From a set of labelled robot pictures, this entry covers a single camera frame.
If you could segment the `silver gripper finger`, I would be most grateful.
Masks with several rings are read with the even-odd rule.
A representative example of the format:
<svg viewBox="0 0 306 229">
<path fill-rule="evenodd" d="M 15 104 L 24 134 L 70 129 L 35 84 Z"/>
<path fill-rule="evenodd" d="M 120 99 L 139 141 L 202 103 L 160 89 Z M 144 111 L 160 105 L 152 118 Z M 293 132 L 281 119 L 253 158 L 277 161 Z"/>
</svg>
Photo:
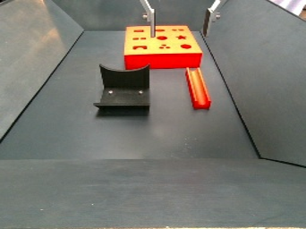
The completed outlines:
<svg viewBox="0 0 306 229">
<path fill-rule="evenodd" d="M 215 0 L 211 7 L 206 11 L 205 24 L 203 24 L 203 35 L 205 36 L 209 36 L 210 26 L 217 21 L 221 3 L 222 3 L 222 0 Z"/>
<path fill-rule="evenodd" d="M 155 10 L 151 7 L 148 0 L 139 0 L 142 3 L 142 7 L 146 11 L 146 14 L 143 15 L 143 19 L 147 20 L 151 24 L 151 37 L 155 37 Z"/>
</svg>

